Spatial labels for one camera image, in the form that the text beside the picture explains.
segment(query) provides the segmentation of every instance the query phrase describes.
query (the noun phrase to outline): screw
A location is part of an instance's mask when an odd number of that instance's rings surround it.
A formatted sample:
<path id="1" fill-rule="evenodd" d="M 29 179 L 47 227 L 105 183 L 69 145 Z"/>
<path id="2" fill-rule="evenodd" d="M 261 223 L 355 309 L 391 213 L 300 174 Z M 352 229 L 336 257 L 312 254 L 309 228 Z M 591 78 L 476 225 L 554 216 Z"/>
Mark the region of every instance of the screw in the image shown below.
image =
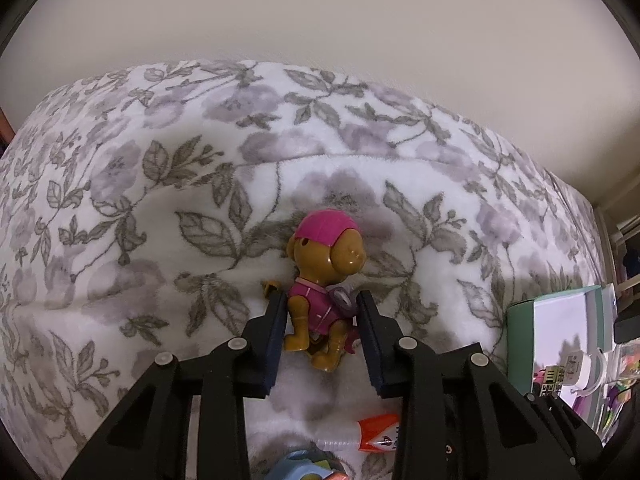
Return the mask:
<path id="1" fill-rule="evenodd" d="M 160 352 L 154 359 L 154 362 L 158 366 L 167 366 L 170 365 L 173 360 L 174 355 L 171 352 Z"/>
<path id="2" fill-rule="evenodd" d="M 471 362 L 476 366 L 487 366 L 489 364 L 489 358 L 481 353 L 473 354 L 471 356 Z"/>
<path id="3" fill-rule="evenodd" d="M 405 350 L 413 350 L 418 346 L 418 342 L 413 337 L 401 337 L 398 340 L 398 346 Z"/>
<path id="4" fill-rule="evenodd" d="M 246 347 L 246 339 L 244 337 L 235 337 L 227 343 L 232 350 L 242 350 Z"/>

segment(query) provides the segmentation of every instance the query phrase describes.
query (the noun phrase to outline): white wall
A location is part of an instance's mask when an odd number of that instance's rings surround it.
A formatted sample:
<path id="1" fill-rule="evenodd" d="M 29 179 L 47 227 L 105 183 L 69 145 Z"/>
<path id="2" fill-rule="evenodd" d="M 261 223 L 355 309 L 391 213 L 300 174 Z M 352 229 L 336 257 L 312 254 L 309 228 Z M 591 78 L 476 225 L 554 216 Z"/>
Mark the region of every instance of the white wall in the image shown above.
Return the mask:
<path id="1" fill-rule="evenodd" d="M 40 0 L 0 58 L 0 106 L 17 126 L 82 76 L 199 57 L 385 82 L 490 126 L 592 199 L 640 153 L 640 60 L 600 0 Z"/>

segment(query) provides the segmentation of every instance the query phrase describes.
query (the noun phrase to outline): toy dog figure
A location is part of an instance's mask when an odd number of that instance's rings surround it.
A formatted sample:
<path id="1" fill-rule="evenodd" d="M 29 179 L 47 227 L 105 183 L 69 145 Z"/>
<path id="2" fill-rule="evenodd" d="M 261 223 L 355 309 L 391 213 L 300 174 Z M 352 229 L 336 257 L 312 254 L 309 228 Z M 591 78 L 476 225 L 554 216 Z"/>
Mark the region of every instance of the toy dog figure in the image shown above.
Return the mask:
<path id="1" fill-rule="evenodd" d="M 348 295 L 325 287 L 343 282 L 359 272 L 367 255 L 360 230 L 350 216 L 335 209 L 307 215 L 287 243 L 287 255 L 295 261 L 300 275 L 289 290 L 287 307 L 294 333 L 285 336 L 284 349 L 308 350 L 310 335 L 328 336 L 326 351 L 312 357 L 319 370 L 335 370 L 342 350 L 353 353 L 358 338 L 353 326 L 355 310 Z"/>

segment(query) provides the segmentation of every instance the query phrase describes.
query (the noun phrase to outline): pink helmet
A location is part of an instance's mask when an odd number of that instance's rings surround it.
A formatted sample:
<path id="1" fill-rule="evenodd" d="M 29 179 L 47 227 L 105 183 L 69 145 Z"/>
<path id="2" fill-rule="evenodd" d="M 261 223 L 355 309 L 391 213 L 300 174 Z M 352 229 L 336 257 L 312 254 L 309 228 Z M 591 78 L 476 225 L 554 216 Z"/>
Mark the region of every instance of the pink helmet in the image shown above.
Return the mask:
<path id="1" fill-rule="evenodd" d="M 305 216 L 296 229 L 295 237 L 309 238 L 314 242 L 332 247 L 340 235 L 347 229 L 356 229 L 358 225 L 343 211 L 321 209 Z"/>

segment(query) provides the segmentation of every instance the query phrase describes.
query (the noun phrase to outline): floral blanket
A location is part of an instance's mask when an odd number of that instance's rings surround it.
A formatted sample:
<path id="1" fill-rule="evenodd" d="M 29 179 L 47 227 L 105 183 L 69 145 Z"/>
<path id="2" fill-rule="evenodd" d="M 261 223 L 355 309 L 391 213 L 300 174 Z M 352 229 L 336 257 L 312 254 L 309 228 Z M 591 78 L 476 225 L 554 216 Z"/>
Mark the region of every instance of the floral blanket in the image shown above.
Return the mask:
<path id="1" fill-rule="evenodd" d="M 369 261 L 351 286 L 406 334 L 438 352 L 479 341 L 502 367 L 509 304 L 603 279 L 590 204 L 525 153 L 316 69 L 188 61 L 77 81 L 28 117 L 0 175 L 0 417 L 47 480 L 159 351 L 208 353 L 264 311 L 260 280 L 292 283 L 284 247 L 308 211 L 356 219 Z M 396 403 L 357 351 L 333 374 L 284 354 L 272 394 L 245 407 L 261 478 Z M 354 480 L 393 462 L 339 456 Z"/>

